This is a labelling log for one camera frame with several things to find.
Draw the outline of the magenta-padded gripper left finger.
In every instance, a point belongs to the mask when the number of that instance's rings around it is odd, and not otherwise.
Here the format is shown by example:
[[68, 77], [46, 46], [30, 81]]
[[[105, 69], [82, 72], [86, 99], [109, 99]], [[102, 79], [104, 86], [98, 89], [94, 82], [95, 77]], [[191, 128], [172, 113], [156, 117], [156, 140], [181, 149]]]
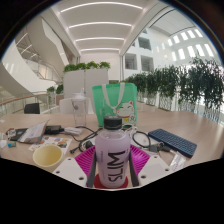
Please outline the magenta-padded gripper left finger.
[[66, 158], [53, 173], [79, 186], [92, 188], [95, 171], [95, 149], [89, 148], [75, 158]]

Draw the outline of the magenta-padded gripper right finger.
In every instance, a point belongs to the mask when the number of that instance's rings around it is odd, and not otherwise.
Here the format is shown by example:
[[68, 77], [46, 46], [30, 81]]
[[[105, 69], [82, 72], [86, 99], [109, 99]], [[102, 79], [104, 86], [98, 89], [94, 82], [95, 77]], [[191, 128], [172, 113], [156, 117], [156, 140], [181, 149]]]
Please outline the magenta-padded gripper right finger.
[[134, 187], [145, 186], [171, 174], [171, 168], [158, 155], [149, 155], [134, 145], [130, 146], [129, 166]]

